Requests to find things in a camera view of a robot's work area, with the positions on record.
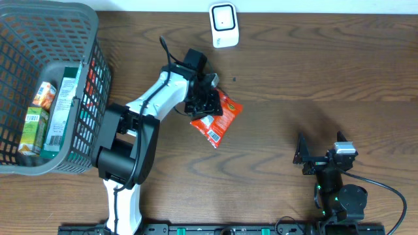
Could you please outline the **red snack bag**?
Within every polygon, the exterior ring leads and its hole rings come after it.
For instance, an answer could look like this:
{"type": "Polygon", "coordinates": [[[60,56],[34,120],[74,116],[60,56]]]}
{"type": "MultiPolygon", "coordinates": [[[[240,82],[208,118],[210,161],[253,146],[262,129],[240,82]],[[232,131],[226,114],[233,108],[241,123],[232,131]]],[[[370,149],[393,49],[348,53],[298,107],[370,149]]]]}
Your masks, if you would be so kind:
{"type": "Polygon", "coordinates": [[[216,89],[219,93],[220,105],[223,111],[221,116],[207,115],[190,122],[211,143],[214,148],[218,148],[225,133],[232,122],[243,111],[243,106],[233,101],[226,93],[216,89]]]}

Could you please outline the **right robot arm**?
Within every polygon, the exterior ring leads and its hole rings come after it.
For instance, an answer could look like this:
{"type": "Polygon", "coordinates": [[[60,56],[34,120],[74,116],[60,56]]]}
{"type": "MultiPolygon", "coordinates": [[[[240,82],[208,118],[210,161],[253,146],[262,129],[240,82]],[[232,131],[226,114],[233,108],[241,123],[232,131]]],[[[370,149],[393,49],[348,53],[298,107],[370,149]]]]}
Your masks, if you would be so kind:
{"type": "Polygon", "coordinates": [[[359,234],[358,222],[364,219],[367,204],[366,189],[354,184],[344,184],[342,174],[353,167],[358,155],[354,145],[341,132],[333,148],[323,156],[310,154],[303,134],[298,135],[293,163],[302,165],[304,175],[314,175],[315,206],[323,217],[305,226],[305,234],[359,234]]]}

